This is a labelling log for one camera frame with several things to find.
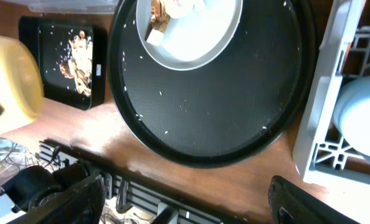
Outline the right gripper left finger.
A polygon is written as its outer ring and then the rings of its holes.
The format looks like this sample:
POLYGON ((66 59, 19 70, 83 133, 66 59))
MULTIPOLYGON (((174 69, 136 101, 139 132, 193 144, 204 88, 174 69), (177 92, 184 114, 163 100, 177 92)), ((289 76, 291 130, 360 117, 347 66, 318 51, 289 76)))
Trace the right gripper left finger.
POLYGON ((98 223, 104 204, 104 179, 93 174, 9 224, 98 223))

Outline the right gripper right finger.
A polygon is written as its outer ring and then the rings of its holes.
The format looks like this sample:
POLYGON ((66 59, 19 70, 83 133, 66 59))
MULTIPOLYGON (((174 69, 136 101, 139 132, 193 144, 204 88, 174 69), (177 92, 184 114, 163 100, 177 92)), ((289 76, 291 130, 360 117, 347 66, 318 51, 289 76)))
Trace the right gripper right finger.
POLYGON ((355 223, 279 175, 271 179, 268 203, 273 221, 279 224, 355 223))

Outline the blue cup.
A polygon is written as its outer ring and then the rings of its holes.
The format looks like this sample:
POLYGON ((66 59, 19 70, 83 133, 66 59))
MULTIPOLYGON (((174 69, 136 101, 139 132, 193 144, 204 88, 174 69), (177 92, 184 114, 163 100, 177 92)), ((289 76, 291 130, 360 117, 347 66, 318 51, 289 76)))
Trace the blue cup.
POLYGON ((341 87, 333 122, 352 148, 370 156, 370 76, 341 87))

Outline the food scraps and rice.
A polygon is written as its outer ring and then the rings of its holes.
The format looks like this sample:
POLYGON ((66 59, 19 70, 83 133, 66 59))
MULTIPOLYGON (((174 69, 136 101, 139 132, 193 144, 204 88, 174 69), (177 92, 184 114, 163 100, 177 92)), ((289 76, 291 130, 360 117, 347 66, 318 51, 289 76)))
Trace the food scraps and rice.
POLYGON ((75 91, 90 97, 92 94, 93 42, 90 35, 80 30, 67 42, 67 55, 59 64, 61 74, 75 83, 75 91))

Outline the yellow bowl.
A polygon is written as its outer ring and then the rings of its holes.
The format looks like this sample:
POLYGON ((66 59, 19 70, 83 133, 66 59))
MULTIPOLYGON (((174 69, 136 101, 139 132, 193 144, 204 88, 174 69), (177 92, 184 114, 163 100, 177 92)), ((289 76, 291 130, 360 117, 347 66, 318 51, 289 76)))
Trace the yellow bowl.
POLYGON ((29 49, 0 35, 0 134, 34 122, 43 97, 40 71, 29 49))

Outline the grey ceramic plate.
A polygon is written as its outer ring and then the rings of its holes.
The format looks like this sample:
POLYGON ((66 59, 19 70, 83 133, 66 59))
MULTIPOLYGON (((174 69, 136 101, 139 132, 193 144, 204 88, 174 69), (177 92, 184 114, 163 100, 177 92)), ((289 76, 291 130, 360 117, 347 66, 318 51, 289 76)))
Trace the grey ceramic plate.
POLYGON ((184 17, 170 17, 159 46, 145 41, 151 15, 151 1, 136 3, 136 26, 148 55, 161 66, 177 71, 200 68, 213 61, 229 44, 239 25, 242 0, 203 0, 206 9, 194 9, 184 17))

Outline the gold candy wrapper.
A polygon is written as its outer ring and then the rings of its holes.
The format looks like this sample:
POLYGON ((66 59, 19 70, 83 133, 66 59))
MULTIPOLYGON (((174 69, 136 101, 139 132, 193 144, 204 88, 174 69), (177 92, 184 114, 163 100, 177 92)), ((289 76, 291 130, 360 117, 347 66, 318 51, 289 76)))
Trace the gold candy wrapper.
POLYGON ((159 46, 164 38, 170 16, 166 13, 165 2, 161 0, 151 1, 151 15, 146 30, 145 41, 151 45, 159 46))

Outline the white tissue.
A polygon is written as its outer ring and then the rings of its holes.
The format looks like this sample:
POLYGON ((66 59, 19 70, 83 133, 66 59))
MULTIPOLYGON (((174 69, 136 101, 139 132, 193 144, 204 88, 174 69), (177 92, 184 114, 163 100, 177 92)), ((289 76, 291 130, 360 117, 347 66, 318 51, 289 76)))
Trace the white tissue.
POLYGON ((203 0, 164 0, 166 13, 173 19, 189 14, 193 9, 202 12, 206 9, 203 0))

